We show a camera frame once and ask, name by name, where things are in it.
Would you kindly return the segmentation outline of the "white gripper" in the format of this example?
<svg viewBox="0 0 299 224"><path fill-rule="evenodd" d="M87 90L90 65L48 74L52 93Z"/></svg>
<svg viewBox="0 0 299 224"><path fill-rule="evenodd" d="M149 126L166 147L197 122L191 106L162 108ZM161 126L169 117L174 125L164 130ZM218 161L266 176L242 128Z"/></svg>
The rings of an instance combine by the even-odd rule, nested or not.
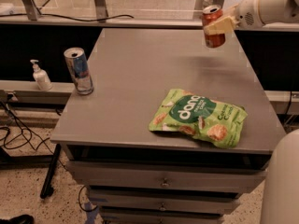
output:
<svg viewBox="0 0 299 224"><path fill-rule="evenodd" d="M235 16L224 16L204 27L206 35L231 33L237 26L242 29L257 29L264 26L260 16L260 0L243 0L235 7Z"/></svg>

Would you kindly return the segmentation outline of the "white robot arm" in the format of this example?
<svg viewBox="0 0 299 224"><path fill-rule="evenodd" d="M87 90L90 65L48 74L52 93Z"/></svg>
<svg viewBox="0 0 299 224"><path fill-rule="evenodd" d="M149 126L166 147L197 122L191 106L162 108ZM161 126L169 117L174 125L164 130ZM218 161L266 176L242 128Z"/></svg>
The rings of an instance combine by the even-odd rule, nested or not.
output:
<svg viewBox="0 0 299 224"><path fill-rule="evenodd" d="M243 0L204 27L207 35L298 22L299 0ZM299 224L299 130L285 135L269 162L260 224Z"/></svg>

